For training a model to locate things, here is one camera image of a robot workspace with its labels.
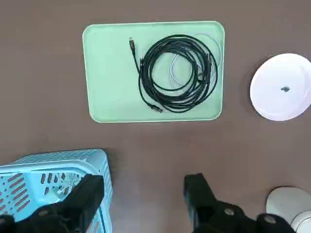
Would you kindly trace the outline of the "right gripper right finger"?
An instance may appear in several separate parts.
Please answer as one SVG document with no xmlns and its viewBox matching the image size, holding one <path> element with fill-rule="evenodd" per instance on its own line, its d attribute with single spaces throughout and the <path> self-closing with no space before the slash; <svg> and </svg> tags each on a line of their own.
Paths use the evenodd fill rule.
<svg viewBox="0 0 311 233">
<path fill-rule="evenodd" d="M 269 213 L 249 218 L 239 206 L 216 199 L 202 173 L 184 177 L 183 194 L 194 233 L 297 233 L 301 228 L 301 215 L 291 223 Z"/>
</svg>

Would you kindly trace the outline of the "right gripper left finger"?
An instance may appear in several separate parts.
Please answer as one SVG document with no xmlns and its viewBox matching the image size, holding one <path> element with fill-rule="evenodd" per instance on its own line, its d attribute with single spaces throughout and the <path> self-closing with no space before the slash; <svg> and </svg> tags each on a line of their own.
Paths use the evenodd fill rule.
<svg viewBox="0 0 311 233">
<path fill-rule="evenodd" d="M 101 175 L 85 175 L 60 202 L 38 208 L 29 217 L 15 221 L 0 216 L 2 233 L 85 233 L 104 198 Z"/>
</svg>

